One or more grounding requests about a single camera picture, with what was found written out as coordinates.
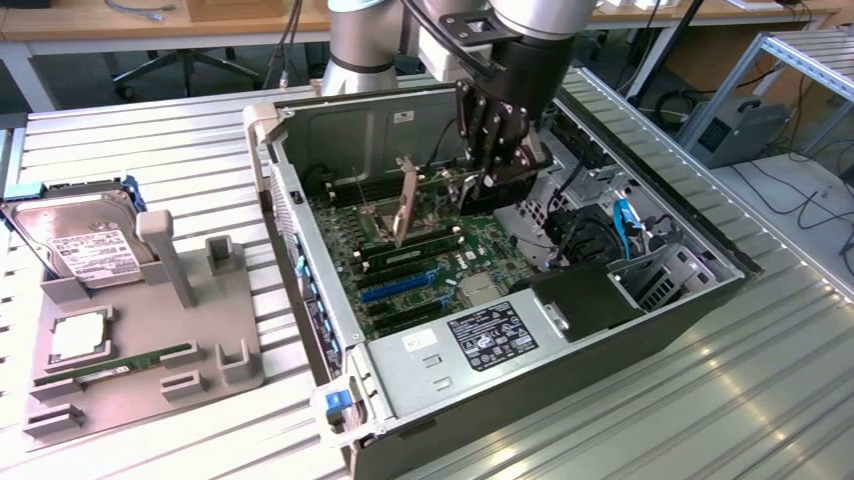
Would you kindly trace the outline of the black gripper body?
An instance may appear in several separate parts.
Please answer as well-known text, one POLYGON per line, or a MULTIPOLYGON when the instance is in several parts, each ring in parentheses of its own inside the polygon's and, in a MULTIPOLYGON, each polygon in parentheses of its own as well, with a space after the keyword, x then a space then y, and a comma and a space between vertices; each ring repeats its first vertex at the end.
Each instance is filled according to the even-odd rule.
POLYGON ((562 85, 575 37, 547 41, 530 36, 492 45, 495 74, 484 92, 524 109, 531 120, 540 116, 562 85))

